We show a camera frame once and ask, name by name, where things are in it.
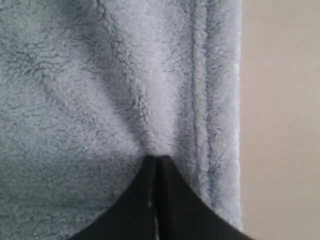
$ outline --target beige wall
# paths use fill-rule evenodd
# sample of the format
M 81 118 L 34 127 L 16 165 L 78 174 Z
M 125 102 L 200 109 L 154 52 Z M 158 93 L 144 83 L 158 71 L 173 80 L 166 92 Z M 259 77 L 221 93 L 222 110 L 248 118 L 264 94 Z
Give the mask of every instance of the beige wall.
M 244 231 L 320 240 L 320 0 L 243 0 Z

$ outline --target black object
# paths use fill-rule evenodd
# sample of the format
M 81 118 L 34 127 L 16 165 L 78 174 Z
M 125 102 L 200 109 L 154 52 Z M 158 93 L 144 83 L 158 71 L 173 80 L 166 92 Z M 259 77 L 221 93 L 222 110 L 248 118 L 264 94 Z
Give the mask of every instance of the black object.
M 252 240 L 198 198 L 170 156 L 146 156 L 118 201 L 69 240 L 155 240 L 156 229 L 160 240 Z

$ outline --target fleece blanket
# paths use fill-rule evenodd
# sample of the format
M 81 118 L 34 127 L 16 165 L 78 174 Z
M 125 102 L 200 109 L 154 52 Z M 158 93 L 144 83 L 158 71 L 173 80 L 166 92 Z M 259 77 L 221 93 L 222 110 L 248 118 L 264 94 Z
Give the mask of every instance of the fleece blanket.
M 240 0 L 0 3 L 0 239 L 67 239 L 170 155 L 241 228 Z

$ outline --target fuzzy fabric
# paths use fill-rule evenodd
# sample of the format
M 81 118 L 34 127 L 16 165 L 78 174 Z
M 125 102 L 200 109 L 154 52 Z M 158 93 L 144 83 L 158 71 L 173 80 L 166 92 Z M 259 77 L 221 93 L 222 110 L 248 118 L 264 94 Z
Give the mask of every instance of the fuzzy fabric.
M 67 239 L 171 155 L 241 228 L 240 0 L 0 3 L 0 239 Z

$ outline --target gray blanket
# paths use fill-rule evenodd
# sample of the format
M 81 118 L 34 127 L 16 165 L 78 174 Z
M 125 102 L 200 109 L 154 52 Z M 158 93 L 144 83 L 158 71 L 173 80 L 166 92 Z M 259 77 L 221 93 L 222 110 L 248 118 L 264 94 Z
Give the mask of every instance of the gray blanket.
M 0 3 L 0 239 L 67 239 L 171 155 L 241 228 L 240 0 Z

